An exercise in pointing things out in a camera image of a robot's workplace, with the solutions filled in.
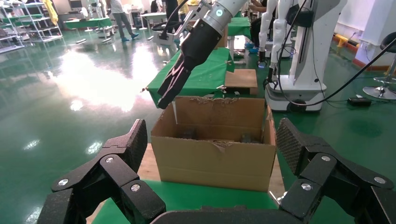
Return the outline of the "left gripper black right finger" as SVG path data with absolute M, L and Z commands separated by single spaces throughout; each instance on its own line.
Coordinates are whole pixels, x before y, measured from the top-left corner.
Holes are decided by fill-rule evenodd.
M 323 138 L 300 132 L 283 118 L 277 149 L 297 177 L 280 210 L 310 222 L 323 197 L 333 199 L 357 224 L 393 224 L 396 193 L 387 177 L 338 154 Z

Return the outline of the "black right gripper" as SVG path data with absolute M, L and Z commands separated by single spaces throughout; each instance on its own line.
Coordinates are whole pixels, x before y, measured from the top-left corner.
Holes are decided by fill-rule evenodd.
M 157 93 L 161 96 L 157 106 L 165 109 L 181 92 L 191 71 L 203 64 L 214 50 L 222 35 L 204 20 L 197 20 L 193 30 L 182 43 L 183 58 L 178 58 L 169 70 Z

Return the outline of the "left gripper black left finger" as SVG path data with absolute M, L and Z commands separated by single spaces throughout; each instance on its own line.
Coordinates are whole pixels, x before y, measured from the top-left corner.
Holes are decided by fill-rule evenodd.
M 84 224 L 106 199 L 129 223 L 151 223 L 166 205 L 137 174 L 147 144 L 142 119 L 127 134 L 108 139 L 93 159 L 54 181 L 38 223 Z

